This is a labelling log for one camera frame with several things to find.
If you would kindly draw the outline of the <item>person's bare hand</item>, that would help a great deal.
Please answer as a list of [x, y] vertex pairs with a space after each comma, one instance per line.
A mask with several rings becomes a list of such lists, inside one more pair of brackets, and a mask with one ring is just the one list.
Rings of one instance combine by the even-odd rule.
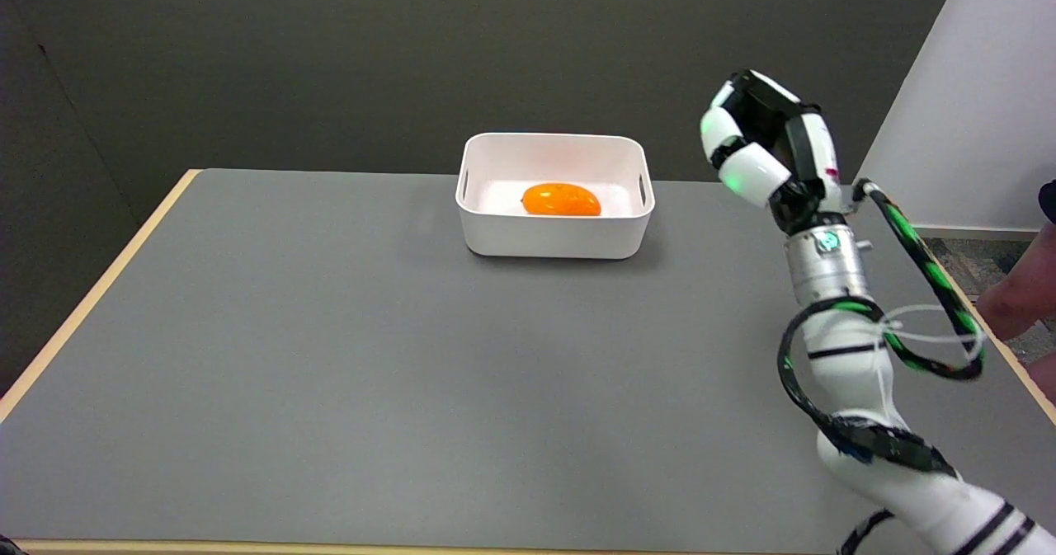
[[1055, 314], [1055, 228], [1045, 224], [1006, 276], [984, 291], [976, 306], [991, 337], [1008, 341]]

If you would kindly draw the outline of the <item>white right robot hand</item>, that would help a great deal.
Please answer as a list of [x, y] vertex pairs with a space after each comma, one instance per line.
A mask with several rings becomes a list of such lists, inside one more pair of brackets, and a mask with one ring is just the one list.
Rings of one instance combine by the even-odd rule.
[[755, 70], [733, 73], [699, 122], [706, 160], [789, 237], [843, 224], [840, 168], [821, 108]]

